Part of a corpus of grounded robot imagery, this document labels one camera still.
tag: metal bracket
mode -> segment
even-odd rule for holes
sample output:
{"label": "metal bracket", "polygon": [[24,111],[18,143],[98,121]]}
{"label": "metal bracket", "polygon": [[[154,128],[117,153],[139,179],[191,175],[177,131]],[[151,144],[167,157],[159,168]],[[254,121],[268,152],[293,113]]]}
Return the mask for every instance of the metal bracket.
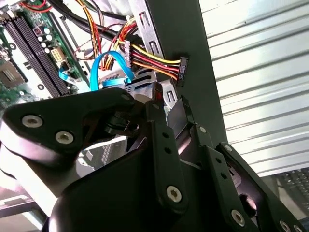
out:
{"label": "metal bracket", "polygon": [[[144,41],[147,52],[152,53],[157,57],[164,58],[160,42],[155,31],[154,23],[147,8],[146,1],[129,0],[129,4],[135,17],[135,21],[139,27],[139,32]],[[166,80],[160,83],[163,87],[164,102],[171,109],[177,102],[175,88],[170,80]]]}

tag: screw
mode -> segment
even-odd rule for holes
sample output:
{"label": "screw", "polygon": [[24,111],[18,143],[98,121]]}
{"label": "screw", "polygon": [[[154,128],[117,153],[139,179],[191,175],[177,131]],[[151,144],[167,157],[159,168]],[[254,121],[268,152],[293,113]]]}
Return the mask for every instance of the screw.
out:
{"label": "screw", "polygon": [[232,148],[231,148],[230,146],[225,145],[224,147],[226,148],[226,150],[227,150],[228,152],[231,152],[231,151],[232,151]]}
{"label": "screw", "polygon": [[200,130],[201,132],[203,132],[203,133],[206,133],[206,130],[205,130],[205,128],[203,128],[203,127],[199,127],[199,130]]}
{"label": "screw", "polygon": [[236,209],[233,209],[231,215],[237,224],[239,224],[241,227],[245,226],[245,219],[243,218],[240,212],[238,212]]}
{"label": "screw", "polygon": [[130,97],[128,95],[126,95],[126,94],[121,94],[121,97],[126,99],[126,100],[130,100]]}
{"label": "screw", "polygon": [[285,232],[291,232],[290,227],[284,221],[280,221],[280,225]]}
{"label": "screw", "polygon": [[27,115],[21,119],[24,126],[29,128],[38,128],[43,125],[43,120],[35,115]]}
{"label": "screw", "polygon": [[297,232],[303,232],[298,226],[294,225],[294,229],[297,231]]}
{"label": "screw", "polygon": [[175,186],[168,186],[168,188],[166,189],[166,193],[168,197],[175,203],[178,203],[182,200],[182,194]]}
{"label": "screw", "polygon": [[74,137],[70,132],[60,131],[56,134],[56,140],[61,144],[71,144],[74,141]]}

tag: black panel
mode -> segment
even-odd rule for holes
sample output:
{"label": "black panel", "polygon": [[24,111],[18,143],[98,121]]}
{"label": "black panel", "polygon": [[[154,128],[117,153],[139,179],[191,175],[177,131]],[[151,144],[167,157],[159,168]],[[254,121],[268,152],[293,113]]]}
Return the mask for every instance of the black panel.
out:
{"label": "black panel", "polygon": [[177,87],[178,94],[189,100],[195,121],[211,134],[214,144],[227,141],[198,0],[146,1],[165,58],[189,56],[184,86]]}

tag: orange wire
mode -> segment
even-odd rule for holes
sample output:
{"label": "orange wire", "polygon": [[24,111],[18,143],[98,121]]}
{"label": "orange wire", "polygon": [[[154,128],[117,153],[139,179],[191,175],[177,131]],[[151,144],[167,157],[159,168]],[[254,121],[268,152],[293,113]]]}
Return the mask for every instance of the orange wire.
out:
{"label": "orange wire", "polygon": [[132,63],[136,64],[136,65],[139,65],[139,66],[142,66],[142,67],[145,67],[145,68],[148,68],[148,69],[156,70],[156,71],[161,72],[161,73],[163,73],[163,74],[165,74],[167,76],[170,76],[171,78],[173,78],[174,80],[177,81],[177,77],[175,75],[171,74],[171,73],[168,73],[168,72],[163,71],[161,69],[155,68],[155,67],[150,66],[150,65],[142,64],[142,63],[139,63],[139,62],[136,62],[136,61],[133,61]]}

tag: wiring harness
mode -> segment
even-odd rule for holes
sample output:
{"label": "wiring harness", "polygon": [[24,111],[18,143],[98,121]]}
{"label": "wiring harness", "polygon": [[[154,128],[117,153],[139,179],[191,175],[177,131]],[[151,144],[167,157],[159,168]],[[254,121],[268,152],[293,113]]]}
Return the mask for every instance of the wiring harness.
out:
{"label": "wiring harness", "polygon": [[[90,53],[85,54],[84,57],[78,58],[85,60],[95,59],[90,74],[91,90],[99,89],[98,70],[111,70],[115,60],[119,63],[126,77],[109,80],[108,82],[105,81],[103,82],[104,87],[131,83],[134,78],[134,73],[132,72],[131,67],[134,70],[141,68],[152,69],[169,76],[177,82],[183,81],[188,64],[188,58],[180,57],[180,59],[177,60],[167,60],[148,53],[145,50],[141,38],[136,35],[138,27],[135,18],[129,18],[124,24],[116,23],[106,27],[104,23],[105,16],[120,20],[125,20],[126,18],[122,15],[102,11],[94,0],[75,1],[78,2],[83,8],[86,19],[74,14],[66,5],[63,4],[62,0],[43,0],[41,4],[37,5],[31,5],[28,3],[21,3],[21,5],[29,10],[39,13],[47,12],[54,7],[68,20],[75,23],[79,28],[90,33],[91,38],[88,42],[91,42],[92,50]],[[99,25],[95,23],[89,10],[98,14]],[[111,29],[111,27],[116,25],[121,25],[118,32]],[[102,52],[102,38],[111,41],[111,44],[106,52]],[[88,42],[77,48],[74,53],[76,57],[77,52],[80,52],[82,47]],[[125,59],[120,53],[117,52],[118,50],[125,54]],[[59,71],[59,77],[63,80],[67,78],[67,76],[65,76],[61,71]]]}

